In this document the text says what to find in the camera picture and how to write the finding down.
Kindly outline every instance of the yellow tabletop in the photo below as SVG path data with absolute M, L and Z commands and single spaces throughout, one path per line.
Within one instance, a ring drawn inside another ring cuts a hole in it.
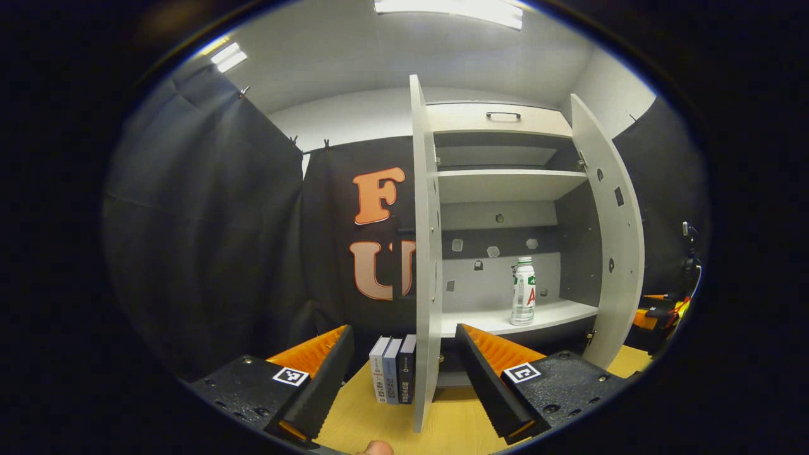
M 645 352 L 624 346 L 608 371 L 627 377 L 649 362 Z M 353 455 L 371 440 L 387 441 L 396 455 L 482 455 L 508 447 L 471 387 L 438 391 L 422 432 L 414 433 L 413 405 L 377 402 L 366 363 L 340 389 L 315 442 Z

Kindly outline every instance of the cable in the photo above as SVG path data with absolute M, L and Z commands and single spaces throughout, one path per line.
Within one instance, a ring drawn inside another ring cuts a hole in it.
M 696 295 L 696 293 L 697 293 L 697 289 L 699 289 L 699 288 L 700 288 L 700 281 L 702 281 L 702 264 L 697 264 L 697 265 L 696 265 L 696 268 L 697 268 L 697 270 L 699 270 L 699 271 L 700 271 L 700 274 L 699 274 L 699 276 L 697 277 L 697 285 L 696 285 L 696 286 L 694 286 L 694 290 L 693 290 L 693 292 L 691 292 L 691 296 L 689 297 L 689 299 L 690 299 L 690 300 L 693 300 L 693 299 L 694 299 L 694 295 Z

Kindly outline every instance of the blue book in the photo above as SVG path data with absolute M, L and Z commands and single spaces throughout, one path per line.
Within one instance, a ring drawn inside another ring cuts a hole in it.
M 401 338 L 394 338 L 388 344 L 385 354 L 382 356 L 383 374 L 385 377 L 385 401 L 389 405 L 399 404 L 399 383 L 396 381 L 396 354 L 399 354 L 399 346 L 402 344 Z
M 386 401 L 385 369 L 382 365 L 382 356 L 385 354 L 385 350 L 388 348 L 390 341 L 391 337 L 379 337 L 379 340 L 377 340 L 374 345 L 374 349 L 372 349 L 371 353 L 368 355 L 368 359 L 371 362 L 371 380 L 374 383 L 374 394 L 376 395 L 376 401 L 380 403 Z

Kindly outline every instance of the black curtain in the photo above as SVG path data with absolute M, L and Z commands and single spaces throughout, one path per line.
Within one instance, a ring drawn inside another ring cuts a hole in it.
M 612 141 L 632 179 L 643 219 L 642 292 L 680 292 L 688 254 L 684 221 L 700 232 L 694 244 L 697 257 L 703 263 L 707 258 L 711 227 L 703 151 L 680 115 L 660 96 Z
M 399 168 L 402 182 L 394 185 L 396 201 L 380 204 L 391 218 L 356 224 L 360 205 L 359 175 Z M 392 286 L 395 255 L 389 250 L 394 219 L 404 229 L 416 227 L 413 186 L 413 138 L 410 136 L 352 142 L 313 151 L 303 184 L 303 257 L 308 295 L 314 300 L 318 330 L 342 324 L 354 327 L 355 355 L 349 366 L 352 376 L 365 362 L 380 335 L 404 336 L 416 333 L 416 267 L 413 254 L 412 285 L 404 299 L 376 300 L 358 289 L 354 277 L 354 242 L 376 242 L 382 248 L 375 258 L 376 280 Z M 415 241 L 415 235 L 402 240 Z
M 315 334 L 301 160 L 208 59 L 171 74 L 125 125 L 104 195 L 104 252 L 118 304 L 183 379 Z

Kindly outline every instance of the cabinet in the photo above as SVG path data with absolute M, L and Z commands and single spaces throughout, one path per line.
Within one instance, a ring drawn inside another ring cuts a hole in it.
M 640 300 L 643 231 L 621 157 L 576 95 L 570 125 L 558 111 L 530 106 L 427 105 L 417 75 L 410 91 L 418 289 L 413 429 L 420 432 L 441 338 L 453 337 L 459 322 L 515 334 L 595 317 L 584 358 L 606 368 Z M 535 317 L 515 326 L 510 266 L 527 254 L 537 273 Z

